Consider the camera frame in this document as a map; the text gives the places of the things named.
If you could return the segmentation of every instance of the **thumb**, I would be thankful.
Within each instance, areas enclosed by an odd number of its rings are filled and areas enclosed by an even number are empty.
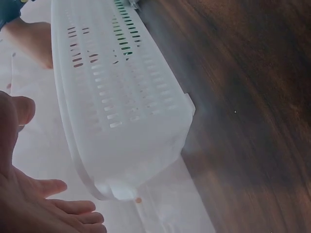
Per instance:
[[[8,176],[19,125],[29,123],[35,114],[35,103],[26,97],[11,97],[0,91],[0,173]]]

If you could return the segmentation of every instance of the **red spot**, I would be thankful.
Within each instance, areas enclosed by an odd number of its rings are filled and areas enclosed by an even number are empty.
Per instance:
[[[137,204],[140,204],[140,203],[142,203],[142,199],[141,199],[141,198],[136,198],[135,202],[136,202]]]

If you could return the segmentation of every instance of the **human hand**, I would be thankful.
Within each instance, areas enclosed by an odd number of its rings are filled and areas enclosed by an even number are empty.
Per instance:
[[[20,18],[2,29],[6,37],[45,69],[53,68],[51,25],[26,23]]]
[[[106,233],[104,219],[90,201],[47,200],[66,190],[59,180],[35,180],[12,165],[19,125],[35,114],[26,97],[0,92],[0,226],[6,233]]]

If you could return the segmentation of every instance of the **white plastic basket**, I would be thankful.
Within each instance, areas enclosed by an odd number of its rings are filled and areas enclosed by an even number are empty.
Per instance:
[[[53,0],[52,50],[77,172],[100,199],[129,200],[174,162],[194,106],[123,0]]]

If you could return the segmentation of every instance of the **wood grain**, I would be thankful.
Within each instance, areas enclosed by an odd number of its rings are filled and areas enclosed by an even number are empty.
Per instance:
[[[197,111],[183,158],[218,233],[311,233],[311,1],[142,0]]]

